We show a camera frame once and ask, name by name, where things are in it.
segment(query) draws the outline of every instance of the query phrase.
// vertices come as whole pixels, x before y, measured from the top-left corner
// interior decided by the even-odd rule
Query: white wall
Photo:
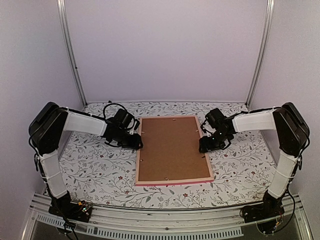
[[[245,102],[267,0],[68,0],[89,102]]]
[[[28,126],[48,101],[81,103],[56,0],[0,1],[0,239],[17,240],[34,192],[44,184]]]
[[[293,102],[310,127],[311,145],[303,154],[302,171],[293,181],[320,239],[320,1],[275,1],[274,15],[262,72],[252,109]],[[273,154],[279,143],[265,132]]]

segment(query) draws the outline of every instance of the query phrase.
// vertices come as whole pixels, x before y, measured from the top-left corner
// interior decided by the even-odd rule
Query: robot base
[[[78,204],[76,203],[70,203],[70,206],[72,207],[77,207]],[[92,213],[92,208],[88,209],[86,212],[81,212],[79,215],[77,216],[66,216],[68,219],[71,220],[76,220],[76,221],[80,221],[80,222],[84,222],[84,223],[88,223],[91,217],[91,213]],[[63,217],[61,212],[54,206],[50,206],[49,208],[49,213],[52,215],[56,215],[58,217]]]
[[[243,217],[245,223],[251,223],[251,222],[260,221],[263,219],[276,217],[280,214],[283,215],[285,213],[285,209],[282,205],[279,205],[277,208],[274,209],[274,211],[268,212],[267,215],[263,214],[263,209],[264,209],[263,203],[258,205],[248,205],[248,206],[244,206],[241,209],[240,214]]]

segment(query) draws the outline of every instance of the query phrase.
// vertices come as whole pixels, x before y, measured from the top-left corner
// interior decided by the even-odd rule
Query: patterned table surface
[[[214,108],[226,116],[246,111],[240,103],[125,102],[135,117],[197,115]],[[85,111],[102,116],[106,104],[89,104]],[[119,107],[110,106],[107,117]],[[175,186],[135,186],[135,150],[112,148],[99,136],[74,132],[60,159],[63,180],[74,200],[133,208],[185,209],[232,206],[260,201],[276,165],[259,131],[238,133],[225,150],[209,154],[214,181]]]

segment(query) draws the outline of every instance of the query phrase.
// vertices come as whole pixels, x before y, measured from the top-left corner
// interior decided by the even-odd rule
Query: metal bar
[[[30,240],[32,236],[32,232],[34,230],[35,224],[36,224],[36,219],[37,219],[38,213],[32,208],[29,208],[27,211],[27,219],[25,223],[23,224],[24,229],[22,231],[22,236],[21,240]]]
[[[249,90],[249,93],[248,93],[248,96],[247,96],[246,102],[245,102],[248,107],[250,107],[250,105],[252,103],[252,100],[253,100],[253,97],[254,97],[254,94],[255,94],[255,91],[257,88],[261,68],[263,65],[265,52],[267,49],[268,38],[270,35],[272,17],[273,17],[273,13],[274,13],[274,5],[275,5],[275,0],[268,0],[259,55],[258,55],[258,59],[257,59],[256,65],[255,65],[250,90]]]
[[[299,196],[294,195],[294,198],[296,209],[302,208]],[[50,203],[51,200],[48,196],[35,194],[30,207],[38,213],[50,215],[48,213]],[[285,209],[285,215],[290,215],[293,209],[291,198],[285,196],[282,204]],[[239,216],[242,207],[243,205],[207,209],[157,210],[94,204],[89,223],[75,222],[84,227],[91,226],[142,233],[168,233],[166,228],[169,228],[171,233],[196,233],[199,231],[218,231],[256,224],[255,222],[245,223],[244,219]]]
[[[219,101],[219,100],[119,100],[114,101],[115,103],[216,103],[216,104],[245,104],[244,101]],[[108,104],[107,100],[104,101],[88,101],[88,104]]]
[[[37,215],[37,221],[57,228],[63,228],[65,223],[65,221],[63,221],[60,217],[45,213],[39,213]],[[221,240],[243,236],[241,227],[239,226],[221,230],[198,230],[196,232],[172,232],[168,227],[163,232],[141,232],[138,228],[136,228],[135,231],[132,231],[130,229],[113,229],[110,227],[110,225],[99,226],[95,224],[79,222],[74,230],[77,233],[112,240]]]
[[[314,240],[314,237],[311,233],[306,212],[303,209],[298,209],[295,212],[295,218],[296,218],[296,222],[297,222],[302,239]]]
[[[66,50],[68,53],[75,86],[78,91],[82,105],[86,106],[88,103],[87,103],[85,92],[84,92],[84,89],[83,89],[83,86],[82,86],[82,83],[80,80],[78,67],[77,67],[77,63],[76,63],[76,58],[75,58],[74,50],[73,50],[73,47],[71,44],[71,37],[70,37],[70,31],[69,31],[69,26],[68,26],[65,0],[57,0],[57,5],[58,5],[58,12],[59,12],[59,17],[60,17],[63,38],[64,38]]]

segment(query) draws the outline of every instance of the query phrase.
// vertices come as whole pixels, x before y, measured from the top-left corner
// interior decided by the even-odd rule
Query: black cable
[[[38,168],[39,158],[38,158],[38,154],[37,153],[34,154],[33,161],[34,161],[34,164],[35,164],[35,170],[38,172],[39,171],[39,168]]]
[[[35,133],[39,130],[40,128],[38,128],[30,137],[29,137],[29,140],[28,140],[28,143],[30,145],[30,147],[36,152],[36,155],[39,156],[40,154],[38,153],[36,147],[32,144],[32,137],[35,135]]]
[[[104,108],[103,108],[103,110],[102,110],[103,118],[104,118],[105,121],[107,120],[106,109],[107,109],[107,107],[112,106],[112,105],[119,106],[119,107],[123,108],[123,110],[125,110],[126,112],[128,112],[127,109],[126,109],[123,105],[121,105],[121,104],[119,104],[119,103],[116,103],[116,102],[109,103],[109,104],[105,105]],[[126,130],[126,131],[131,130],[131,129],[135,126],[135,124],[136,124],[137,122],[138,122],[138,120],[135,119],[135,117],[133,117],[133,124],[132,124],[132,126],[131,126],[131,127],[124,128],[123,130]]]
[[[103,110],[102,110],[104,119],[107,119],[106,109],[107,109],[107,107],[109,107],[109,106],[111,106],[111,105],[117,105],[117,106],[123,108],[123,110],[125,110],[126,112],[128,112],[127,109],[126,109],[124,106],[122,106],[121,104],[112,102],[112,103],[109,103],[109,104],[105,105],[104,108],[103,108]]]
[[[300,161],[298,162],[298,167],[299,167],[299,170],[301,171],[302,169],[302,163],[303,163],[303,157],[302,157],[302,153],[304,152],[304,150],[306,150],[307,147],[309,147],[310,145],[310,138],[309,136],[307,136],[306,134],[306,137],[307,137],[307,144],[305,145],[305,147],[301,150],[301,152],[299,153],[299,157],[300,157]]]
[[[292,201],[293,201],[292,214],[291,214],[289,220],[286,222],[286,224],[285,224],[282,228],[280,228],[279,230],[275,230],[275,231],[273,232],[274,234],[280,232],[280,231],[283,230],[286,226],[288,226],[288,224],[290,223],[291,219],[292,219],[292,218],[294,217],[294,215],[295,215],[295,210],[296,210],[296,201],[295,201],[295,198],[291,195],[291,193],[290,193],[290,191],[289,191],[289,188],[287,188],[286,191],[288,192],[289,196],[292,198]]]
[[[76,240],[79,240],[79,238],[78,238],[78,236],[77,236],[77,234],[76,234],[76,232],[75,232],[75,230],[74,230],[74,227],[72,226],[72,224],[70,223],[70,221],[68,220],[68,218],[65,216],[65,214],[60,210],[60,208],[58,207],[58,204],[57,204],[57,201],[56,201],[56,198],[52,195],[52,193],[50,192],[50,189],[49,189],[49,187],[48,187],[48,194],[49,194],[49,196],[51,197],[51,199],[52,199],[52,201],[53,201],[53,203],[54,203],[54,205],[55,205],[55,208],[58,210],[58,212],[62,215],[62,218],[63,218],[63,220],[64,220],[64,230],[65,231],[67,231],[67,229],[66,229],[66,224],[71,228],[71,230],[72,230],[72,233],[73,233],[73,235],[74,235],[74,237],[75,237],[75,239]],[[70,240],[73,240],[71,237],[69,237],[68,236],[68,234],[66,234],[66,237],[68,238],[68,239],[70,239]]]

